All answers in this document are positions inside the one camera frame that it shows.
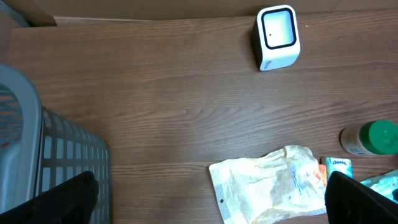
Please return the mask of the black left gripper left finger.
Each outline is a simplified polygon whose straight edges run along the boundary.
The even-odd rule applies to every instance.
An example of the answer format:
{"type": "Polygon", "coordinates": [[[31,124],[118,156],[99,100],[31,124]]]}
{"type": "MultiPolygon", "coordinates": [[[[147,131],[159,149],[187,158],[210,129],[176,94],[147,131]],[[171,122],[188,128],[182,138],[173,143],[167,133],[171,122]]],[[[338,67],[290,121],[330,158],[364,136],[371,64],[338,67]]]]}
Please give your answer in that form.
{"type": "Polygon", "coordinates": [[[90,171],[42,193],[18,207],[1,214],[7,223],[81,223],[90,222],[98,199],[99,185],[90,171]]]}

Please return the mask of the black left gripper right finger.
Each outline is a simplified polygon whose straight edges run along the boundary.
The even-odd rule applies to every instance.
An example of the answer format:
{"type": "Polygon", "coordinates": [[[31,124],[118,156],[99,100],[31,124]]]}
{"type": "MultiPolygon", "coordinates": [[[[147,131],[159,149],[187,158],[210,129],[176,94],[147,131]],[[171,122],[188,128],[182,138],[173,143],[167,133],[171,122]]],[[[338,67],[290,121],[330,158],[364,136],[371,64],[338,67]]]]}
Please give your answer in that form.
{"type": "Polygon", "coordinates": [[[325,205],[329,224],[397,224],[397,204],[373,189],[334,171],[325,205]]]}

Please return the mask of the teal tissue pack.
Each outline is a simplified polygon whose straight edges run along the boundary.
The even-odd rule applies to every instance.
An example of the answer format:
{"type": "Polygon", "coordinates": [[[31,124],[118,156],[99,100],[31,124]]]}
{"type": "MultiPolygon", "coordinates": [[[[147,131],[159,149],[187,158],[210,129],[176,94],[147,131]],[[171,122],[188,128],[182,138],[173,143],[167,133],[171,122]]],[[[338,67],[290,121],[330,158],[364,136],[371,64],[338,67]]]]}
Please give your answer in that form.
{"type": "Polygon", "coordinates": [[[350,159],[324,157],[321,159],[322,164],[326,166],[327,179],[330,178],[334,171],[338,171],[353,178],[353,166],[350,159]]]}

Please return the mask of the orange tissue pack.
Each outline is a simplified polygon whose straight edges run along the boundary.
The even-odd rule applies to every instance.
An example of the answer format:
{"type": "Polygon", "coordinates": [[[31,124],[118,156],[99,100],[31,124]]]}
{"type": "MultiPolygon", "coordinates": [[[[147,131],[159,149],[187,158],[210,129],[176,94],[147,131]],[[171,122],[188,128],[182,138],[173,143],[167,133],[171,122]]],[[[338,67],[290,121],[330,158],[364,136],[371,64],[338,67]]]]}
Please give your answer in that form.
{"type": "Polygon", "coordinates": [[[318,169],[319,169],[318,178],[320,179],[320,181],[323,183],[324,186],[327,186],[326,165],[319,164],[319,165],[318,165],[318,169]]]}

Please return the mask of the teal wet wipes pack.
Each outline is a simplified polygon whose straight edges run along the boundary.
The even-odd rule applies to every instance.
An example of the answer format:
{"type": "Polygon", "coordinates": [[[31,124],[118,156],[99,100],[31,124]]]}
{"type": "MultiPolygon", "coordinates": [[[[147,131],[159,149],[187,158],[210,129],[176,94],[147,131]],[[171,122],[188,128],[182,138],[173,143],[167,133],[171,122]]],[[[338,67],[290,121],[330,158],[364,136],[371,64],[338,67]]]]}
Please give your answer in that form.
{"type": "Polygon", "coordinates": [[[397,170],[371,177],[361,183],[397,203],[397,170]]]}

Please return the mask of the beige plastic pouch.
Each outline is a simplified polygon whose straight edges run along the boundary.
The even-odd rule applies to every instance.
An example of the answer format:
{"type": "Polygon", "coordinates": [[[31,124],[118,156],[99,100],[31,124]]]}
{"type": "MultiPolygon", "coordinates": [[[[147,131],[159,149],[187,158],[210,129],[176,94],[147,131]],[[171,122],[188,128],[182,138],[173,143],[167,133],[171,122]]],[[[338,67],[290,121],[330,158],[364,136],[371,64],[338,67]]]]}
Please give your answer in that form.
{"type": "Polygon", "coordinates": [[[228,159],[209,171],[224,223],[276,223],[326,213],[325,181],[307,147],[228,159]]]}

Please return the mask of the green capped bottle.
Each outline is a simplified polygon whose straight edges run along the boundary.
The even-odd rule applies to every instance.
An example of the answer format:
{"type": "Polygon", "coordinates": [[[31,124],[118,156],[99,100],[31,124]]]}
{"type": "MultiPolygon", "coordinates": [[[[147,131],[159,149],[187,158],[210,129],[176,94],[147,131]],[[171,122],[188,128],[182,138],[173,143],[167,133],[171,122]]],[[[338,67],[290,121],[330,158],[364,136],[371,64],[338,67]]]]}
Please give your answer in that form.
{"type": "Polygon", "coordinates": [[[340,143],[356,156],[397,154],[397,124],[388,120],[354,124],[341,131],[340,143]]]}

